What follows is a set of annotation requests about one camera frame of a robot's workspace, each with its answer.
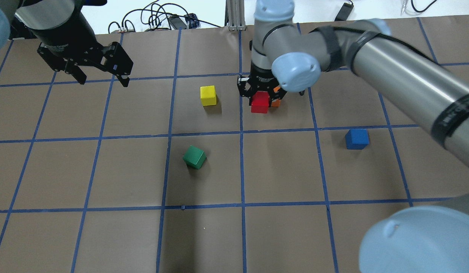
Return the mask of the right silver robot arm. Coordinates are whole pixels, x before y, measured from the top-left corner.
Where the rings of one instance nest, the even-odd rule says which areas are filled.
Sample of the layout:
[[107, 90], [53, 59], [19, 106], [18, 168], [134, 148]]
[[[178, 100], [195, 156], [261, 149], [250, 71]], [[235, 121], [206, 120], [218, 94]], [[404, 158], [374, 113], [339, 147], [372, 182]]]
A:
[[[301, 35], [294, 2], [258, 0], [241, 97], [266, 102], [302, 92], [322, 72], [347, 67], [469, 168], [469, 83], [391, 36], [381, 19], [323, 26]], [[359, 249], [362, 273], [469, 273], [469, 193], [413, 206], [373, 225]]]

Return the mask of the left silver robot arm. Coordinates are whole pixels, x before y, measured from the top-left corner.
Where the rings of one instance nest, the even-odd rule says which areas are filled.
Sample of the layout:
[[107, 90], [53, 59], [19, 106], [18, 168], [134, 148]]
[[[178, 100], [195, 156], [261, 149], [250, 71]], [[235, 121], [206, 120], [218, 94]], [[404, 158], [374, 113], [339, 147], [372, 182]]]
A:
[[81, 67], [95, 67], [115, 76], [125, 88], [133, 61], [119, 42], [100, 44], [81, 12], [84, 5], [103, 6], [106, 0], [0, 0], [0, 50], [18, 18], [41, 44], [37, 52], [56, 72], [84, 84]]

